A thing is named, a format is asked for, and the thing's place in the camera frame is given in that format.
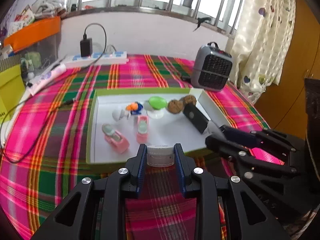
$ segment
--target small jar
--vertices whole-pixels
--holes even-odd
[[[173,147],[166,145],[148,146],[147,164],[152,167],[169,167],[174,165]]]

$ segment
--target black cable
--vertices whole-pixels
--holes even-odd
[[[104,50],[103,50],[103,52],[101,53],[101,55],[100,55],[96,60],[94,60],[94,61],[93,61],[92,63],[90,63],[89,65],[87,65],[87,66],[85,66],[85,67],[83,67],[83,68],[80,68],[80,69],[79,69],[77,72],[75,72],[74,74],[77,74],[77,73],[80,72],[81,70],[87,69],[87,68],[91,67],[92,65],[94,65],[99,59],[101,59],[101,57],[103,56],[103,54],[105,54],[105,52],[106,52],[106,49],[107,49],[107,33],[106,33],[106,30],[104,29],[104,27],[103,27],[101,24],[99,24],[99,23],[91,23],[91,24],[89,24],[89,25],[85,28],[85,30],[84,30],[84,35],[86,35],[86,34],[85,34],[85,31],[86,31],[87,28],[88,28],[89,26],[91,26],[91,25],[98,25],[98,26],[101,26],[101,28],[103,29],[104,35],[105,35]],[[52,86],[52,85],[55,85],[55,84],[59,83],[60,81],[63,81],[63,80],[66,79],[67,77],[68,77],[68,76],[63,77],[63,78],[61,78],[61,79],[59,79],[59,80],[56,80],[55,82],[49,83],[48,85],[46,85],[46,86],[44,86],[42,89],[40,89],[40,90],[37,92],[37,94],[39,94],[39,93],[42,92],[43,90],[47,89],[48,87],[50,87],[50,86]],[[1,122],[0,134],[1,134],[2,126],[3,126],[3,124],[4,124],[4,120],[6,120],[7,116],[8,116],[14,109],[16,109],[18,106],[26,103],[27,101],[29,101],[29,100],[30,100],[31,98],[33,98],[33,97],[32,97],[32,96],[31,96],[31,97],[28,97],[26,100],[18,103],[17,105],[15,105],[13,108],[11,108],[11,109],[7,112],[7,114],[5,115],[4,119],[3,119],[2,122]],[[47,124],[48,124],[48,121],[49,121],[49,118],[50,118],[51,114],[54,113],[54,112],[55,112],[56,110],[58,110],[59,108],[61,108],[61,107],[63,107],[63,106],[71,105],[71,104],[73,104],[74,102],[75,102],[75,100],[68,100],[68,101],[62,103],[60,106],[57,106],[55,109],[53,109],[53,110],[49,113],[49,115],[47,116],[47,118],[46,118],[45,121],[44,121],[44,124],[43,124],[42,127],[41,127],[41,130],[40,130],[40,132],[39,132],[36,140],[33,142],[33,144],[31,145],[31,147],[29,148],[29,150],[28,150],[20,159],[18,159],[18,160],[16,160],[16,161],[11,160],[11,159],[4,153],[4,149],[3,149],[3,146],[2,146],[1,140],[0,140],[0,149],[1,149],[0,154],[3,155],[3,156],[8,160],[8,162],[10,162],[10,163],[12,163],[12,164],[16,164],[16,163],[21,162],[23,159],[25,159],[25,158],[30,154],[30,152],[32,151],[32,149],[35,147],[35,145],[36,145],[36,143],[38,142],[38,140],[39,140],[39,138],[40,138],[40,136],[41,136],[44,128],[45,128],[45,127],[47,126]]]
[[[109,45],[109,46],[111,46],[114,49],[115,52],[117,51],[115,46],[113,46],[113,45]]]

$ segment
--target space heater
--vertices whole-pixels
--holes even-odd
[[[198,51],[191,74],[191,84],[195,88],[220,91],[229,78],[231,68],[231,55],[220,50],[217,43],[209,42]]]

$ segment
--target cardboard box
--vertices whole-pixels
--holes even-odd
[[[0,122],[7,112],[17,105],[25,91],[21,78],[20,65],[10,68],[0,68]],[[5,121],[14,115],[14,110],[9,113]]]
[[[143,104],[142,114],[146,114],[149,108],[148,100],[151,96],[160,96],[167,102],[172,99],[180,99],[191,94],[197,99],[196,107],[207,119],[213,120],[218,126],[228,125],[228,120],[223,115],[215,102],[203,89],[195,88],[130,88],[130,89],[96,89],[90,109],[90,117],[87,131],[86,163],[90,164],[90,170],[100,173],[113,172],[124,167],[126,161],[137,155],[139,143],[136,140],[136,117],[131,116],[116,122],[112,117],[112,111],[119,106],[124,108],[128,104],[138,101]],[[122,133],[130,143],[129,148],[119,154],[105,140],[102,125],[111,124]],[[164,109],[164,117],[161,119],[149,119],[147,145],[173,146],[181,143],[184,153],[190,157],[204,156],[211,153],[206,149],[205,138],[210,133],[199,131],[191,124],[183,113],[170,114]]]

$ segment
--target black charger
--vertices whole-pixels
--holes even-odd
[[[89,57],[92,55],[92,38],[87,39],[84,33],[83,40],[80,41],[81,57]]]

